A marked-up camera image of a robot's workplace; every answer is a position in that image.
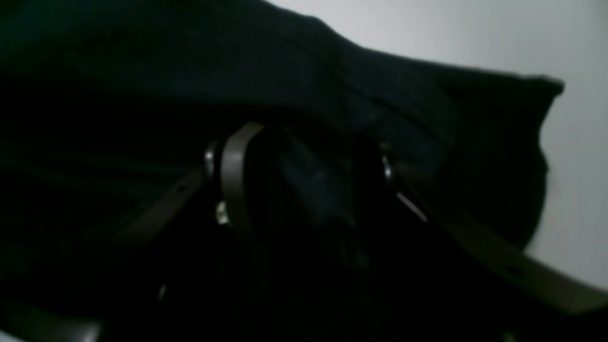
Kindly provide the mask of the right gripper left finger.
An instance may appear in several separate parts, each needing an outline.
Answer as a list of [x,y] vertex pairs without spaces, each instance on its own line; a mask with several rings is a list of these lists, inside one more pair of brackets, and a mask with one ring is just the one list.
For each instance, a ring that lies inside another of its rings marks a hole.
[[246,204],[250,145],[264,130],[246,123],[209,143],[189,171],[149,210],[108,240],[29,279],[1,299],[1,331],[22,342],[195,342],[208,323],[194,318],[188,290],[209,232],[253,234]]

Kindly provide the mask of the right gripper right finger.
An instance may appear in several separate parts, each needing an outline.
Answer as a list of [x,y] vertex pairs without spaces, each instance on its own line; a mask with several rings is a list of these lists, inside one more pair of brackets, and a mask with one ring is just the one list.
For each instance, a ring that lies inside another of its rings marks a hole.
[[584,285],[524,255],[470,219],[432,181],[405,165],[379,142],[366,148],[366,180],[377,179],[366,199],[393,206],[391,222],[426,233],[416,252],[427,269],[442,276],[449,299],[460,307],[493,314],[532,340],[605,342],[607,292]]

